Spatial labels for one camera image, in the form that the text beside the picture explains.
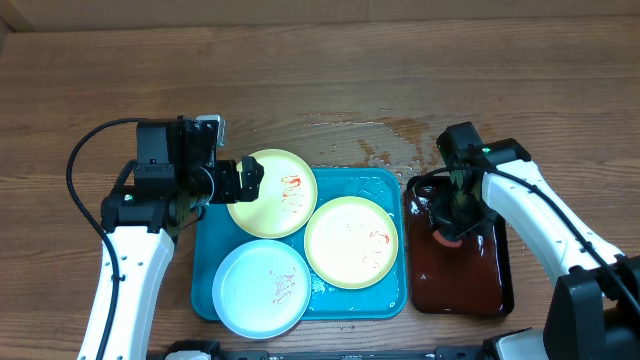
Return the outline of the yellow-green plate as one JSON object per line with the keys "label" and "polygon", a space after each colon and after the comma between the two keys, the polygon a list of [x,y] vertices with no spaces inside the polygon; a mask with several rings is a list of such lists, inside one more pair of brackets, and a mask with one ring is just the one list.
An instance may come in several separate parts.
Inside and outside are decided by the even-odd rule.
{"label": "yellow-green plate", "polygon": [[312,270],[342,289],[363,289],[381,281],[398,251],[399,234],[391,216],[362,197],[328,201],[305,229],[304,253]]}

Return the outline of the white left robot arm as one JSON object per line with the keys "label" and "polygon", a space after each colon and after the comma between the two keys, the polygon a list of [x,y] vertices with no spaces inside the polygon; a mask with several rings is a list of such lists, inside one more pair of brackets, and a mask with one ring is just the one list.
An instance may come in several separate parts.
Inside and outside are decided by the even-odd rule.
{"label": "white left robot arm", "polygon": [[69,194],[102,241],[101,271],[81,359],[143,359],[159,290],[179,233],[211,204],[253,202],[264,168],[252,156],[220,160],[225,122],[219,115],[169,120],[135,118],[137,155],[118,174],[93,217],[73,183],[75,159],[97,129],[72,150]]}

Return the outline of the dark brown tray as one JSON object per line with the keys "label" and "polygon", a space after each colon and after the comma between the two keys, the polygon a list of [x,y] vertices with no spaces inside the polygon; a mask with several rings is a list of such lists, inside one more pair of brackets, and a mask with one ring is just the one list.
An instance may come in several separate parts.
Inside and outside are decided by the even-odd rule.
{"label": "dark brown tray", "polygon": [[414,190],[418,181],[412,177],[404,194],[414,307],[423,313],[510,314],[514,291],[504,219],[492,214],[449,242],[430,219],[434,201],[450,190],[449,179],[435,176]]}

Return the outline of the light blue plate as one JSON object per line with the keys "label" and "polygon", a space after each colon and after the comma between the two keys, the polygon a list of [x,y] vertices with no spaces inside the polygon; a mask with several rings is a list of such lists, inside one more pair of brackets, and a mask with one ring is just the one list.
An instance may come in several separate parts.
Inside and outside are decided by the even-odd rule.
{"label": "light blue plate", "polygon": [[253,240],[224,258],[211,294],[218,317],[229,330],[245,338],[269,339],[301,320],[311,298],[311,275],[291,246]]}

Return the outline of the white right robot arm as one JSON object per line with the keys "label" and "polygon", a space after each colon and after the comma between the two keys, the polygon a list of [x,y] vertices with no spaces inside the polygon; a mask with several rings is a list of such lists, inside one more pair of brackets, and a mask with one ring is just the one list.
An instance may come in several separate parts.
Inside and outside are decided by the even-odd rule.
{"label": "white right robot arm", "polygon": [[432,208],[452,243],[496,216],[529,247],[554,286],[543,329],[496,336],[487,359],[636,359],[639,260],[591,230],[552,190],[513,138],[485,143],[470,122],[436,144],[451,188]]}

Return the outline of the yellow plate with ketchup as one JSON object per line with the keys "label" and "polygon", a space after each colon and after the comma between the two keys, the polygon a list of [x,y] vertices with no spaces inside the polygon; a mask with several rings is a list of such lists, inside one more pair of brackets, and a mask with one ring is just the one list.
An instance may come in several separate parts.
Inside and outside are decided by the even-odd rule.
{"label": "yellow plate with ketchup", "polygon": [[259,197],[227,206],[233,221],[245,232],[266,239],[282,238],[302,228],[318,200],[318,187],[310,166],[281,149],[252,154],[263,166]]}

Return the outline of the teal plastic tray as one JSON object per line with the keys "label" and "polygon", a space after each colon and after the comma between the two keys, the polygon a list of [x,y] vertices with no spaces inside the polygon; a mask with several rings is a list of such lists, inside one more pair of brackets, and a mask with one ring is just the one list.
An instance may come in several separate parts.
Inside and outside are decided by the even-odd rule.
{"label": "teal plastic tray", "polygon": [[[318,206],[342,196],[373,201],[390,216],[398,233],[398,255],[389,273],[376,284],[359,290],[334,287],[316,274],[305,320],[387,319],[396,316],[408,298],[404,252],[404,221],[400,185],[391,172],[380,168],[315,168]],[[215,273],[224,258],[254,237],[232,220],[225,205],[206,208],[196,230],[191,302],[195,312],[209,321],[219,319],[212,299]]]}

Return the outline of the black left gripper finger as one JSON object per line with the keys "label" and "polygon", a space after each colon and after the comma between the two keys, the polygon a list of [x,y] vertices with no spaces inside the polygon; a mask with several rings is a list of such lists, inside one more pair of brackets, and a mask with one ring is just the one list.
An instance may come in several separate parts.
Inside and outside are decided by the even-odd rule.
{"label": "black left gripper finger", "polygon": [[241,159],[240,179],[243,186],[259,186],[264,177],[264,167],[253,157]]}
{"label": "black left gripper finger", "polygon": [[259,189],[258,185],[247,185],[243,186],[238,195],[239,202],[253,202],[259,197]]}

